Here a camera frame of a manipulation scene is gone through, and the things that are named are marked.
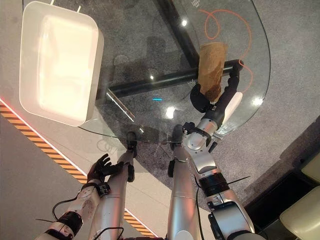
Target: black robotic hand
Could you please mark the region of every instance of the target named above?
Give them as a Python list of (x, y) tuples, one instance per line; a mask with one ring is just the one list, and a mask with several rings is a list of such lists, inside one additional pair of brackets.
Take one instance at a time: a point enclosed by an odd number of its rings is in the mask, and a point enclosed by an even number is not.
[(92, 165), (87, 175), (87, 183), (93, 179), (97, 179), (103, 183), (106, 176), (118, 173), (122, 169), (123, 165), (123, 162), (112, 165), (109, 154), (106, 153)]

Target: black metal bar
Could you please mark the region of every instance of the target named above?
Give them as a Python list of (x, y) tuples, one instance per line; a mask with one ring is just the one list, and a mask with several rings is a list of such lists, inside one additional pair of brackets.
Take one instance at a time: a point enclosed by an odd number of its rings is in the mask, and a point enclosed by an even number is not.
[[(239, 60), (231, 60), (224, 62), (223, 75), (229, 74), (233, 67), (237, 65), (239, 69), (242, 69), (242, 66), (239, 64)], [(162, 76), (155, 77), (153, 80), (145, 79), (138, 82), (130, 82), (125, 84), (120, 84), (116, 86), (111, 86), (109, 89), (116, 95), (118, 98), (145, 93), (157, 89), (163, 89), (172, 87), (175, 85), (185, 84), (190, 81), (197, 82), (198, 79), (198, 68), (191, 68), (187, 71), (170, 73)]]
[(154, 0), (163, 18), (172, 30), (175, 39), (180, 45), (191, 68), (199, 65), (199, 54), (191, 41), (186, 28), (182, 26), (182, 20), (172, 0)]

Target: black cable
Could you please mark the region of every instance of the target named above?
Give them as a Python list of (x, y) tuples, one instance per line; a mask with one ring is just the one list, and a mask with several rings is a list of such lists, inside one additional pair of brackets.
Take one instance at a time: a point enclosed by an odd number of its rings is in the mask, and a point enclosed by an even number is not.
[(200, 188), (200, 189), (201, 189), (201, 186), (199, 185), (199, 183), (198, 183), (198, 181), (197, 181), (197, 179), (196, 179), (196, 175), (193, 175), (193, 176), (194, 176), (195, 184), (198, 186), (198, 188)]
[(236, 183), (236, 182), (238, 182), (238, 181), (241, 181), (241, 180), (243, 180), (243, 179), (247, 179), (247, 178), (250, 178), (250, 177), (251, 177), (251, 176), (245, 176), (245, 177), (240, 178), (240, 179), (238, 179), (238, 180), (228, 182), (227, 184), (228, 184), (228, 185), (229, 185), (229, 184), (233, 184), (233, 183)]
[(105, 229), (103, 229), (93, 240), (97, 240), (100, 236), (101, 236), (101, 234), (103, 234), (104, 233), (104, 231), (106, 231), (106, 230), (109, 230), (109, 229), (121, 229), (121, 232), (120, 232), (120, 235), (118, 236), (118, 238), (116, 239), (116, 240), (119, 240), (120, 239), (120, 237), (121, 237), (121, 235), (122, 235), (122, 233), (124, 232), (124, 228), (123, 227), (121, 227), (121, 226), (115, 226), (115, 227), (106, 227)]
[(72, 202), (72, 201), (76, 200), (77, 197), (78, 197), (78, 195), (79, 195), (79, 193), (78, 193), (74, 198), (69, 199), (69, 200), (60, 201), (60, 202), (56, 203), (56, 204), (53, 206), (53, 208), (52, 208), (52, 215), (53, 215), (53, 217), (54, 217), (55, 220), (58, 220), (58, 218), (57, 218), (57, 216), (56, 216), (56, 213), (55, 213), (56, 207), (58, 207), (60, 204), (65, 204), (65, 203), (69, 203), (69, 202)]
[(265, 239), (266, 240), (269, 240), (269, 237), (268, 237), (268, 234), (261, 228), (259, 227), (257, 224), (253, 223), (253, 225), (260, 231), (259, 233), (257, 234), (260, 234), (260, 233), (263, 233), (263, 235), (265, 236)]
[(48, 223), (54, 223), (54, 221), (50, 221), (50, 220), (46, 220), (46, 219), (40, 219), (40, 218), (36, 218), (35, 220), (44, 221), (44, 222), (48, 222)]
[(205, 240), (204, 238), (204, 233), (202, 232), (202, 226), (201, 226), (201, 219), (200, 219), (200, 211), (199, 211), (199, 204), (198, 204), (198, 192), (199, 192), (199, 187), (196, 190), (196, 195), (195, 195), (195, 204), (196, 204), (196, 210), (198, 212), (198, 220), (199, 220), (199, 229), (200, 229), (200, 235), (201, 235), (201, 239)]

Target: orange cable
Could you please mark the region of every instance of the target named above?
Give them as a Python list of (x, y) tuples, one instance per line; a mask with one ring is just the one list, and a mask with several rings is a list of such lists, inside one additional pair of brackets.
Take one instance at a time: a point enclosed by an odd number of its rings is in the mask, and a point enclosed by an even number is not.
[[(249, 26), (248, 22), (247, 22), (242, 16), (240, 16), (238, 13), (236, 13), (236, 12), (234, 12), (234, 11), (231, 11), (231, 10), (228, 10), (228, 9), (217, 9), (217, 10), (214, 10), (214, 11), (212, 11), (212, 12), (208, 12), (208, 11), (206, 11), (206, 10), (200, 9), (199, 11), (202, 12), (202, 13), (207, 14), (207, 17), (206, 17), (205, 22), (204, 22), (204, 34), (205, 34), (205, 36), (206, 36), (209, 40), (214, 40), (215, 38), (217, 38), (218, 35), (219, 35), (219, 33), (220, 33), (220, 29), (221, 29), (220, 24), (219, 24), (219, 22), (218, 22), (218, 19), (217, 19), (217, 18), (215, 17), (215, 15), (214, 15), (215, 13), (218, 13), (218, 12), (229, 13), (229, 14), (232, 14), (232, 15), (236, 16), (237, 18), (239, 18), (240, 20), (242, 20), (242, 21), (244, 22), (244, 24), (245, 24), (245, 26), (246, 26), (246, 29), (247, 29), (247, 31), (248, 31), (249, 40), (248, 40), (248, 47), (246, 48), (246, 50), (244, 51), (244, 53), (239, 57), (239, 64), (240, 64), (241, 66), (243, 66), (243, 68), (245, 68), (246, 70), (248, 70), (249, 73), (250, 73), (250, 82), (249, 82), (249, 85), (248, 85), (248, 87), (242, 92), (242, 93), (245, 93), (245, 92), (250, 88), (250, 86), (251, 86), (251, 84), (252, 84), (252, 82), (253, 82), (253, 79), (254, 79), (254, 74), (253, 74), (253, 72), (251, 71), (251, 69), (250, 69), (247, 65), (241, 63), (241, 60), (248, 54), (248, 52), (249, 52), (249, 50), (250, 50), (250, 48), (251, 48), (251, 43), (252, 43), (252, 33), (251, 33), (251, 29), (250, 29), (250, 26)], [(213, 36), (213, 37), (209, 36), (209, 35), (208, 35), (208, 31), (207, 31), (207, 29), (208, 29), (208, 21), (209, 21), (210, 17), (215, 20), (215, 23), (216, 23), (216, 25), (217, 25), (217, 31), (216, 31), (215, 36)]]

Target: glass table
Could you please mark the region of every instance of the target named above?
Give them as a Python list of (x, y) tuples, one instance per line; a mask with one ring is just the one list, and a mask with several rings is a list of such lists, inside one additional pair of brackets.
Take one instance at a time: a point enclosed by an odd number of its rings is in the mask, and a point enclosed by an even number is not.
[[(55, 5), (91, 16), (104, 35), (95, 106), (99, 117), (83, 130), (143, 142), (170, 143), (176, 124), (198, 123), (203, 113), (190, 101), (197, 82), (199, 49), (228, 45), (226, 61), (244, 62), (243, 98), (217, 137), (237, 129), (258, 110), (270, 78), (268, 40), (252, 1), (235, 0), (56, 0)], [(230, 63), (223, 69), (227, 85)]]

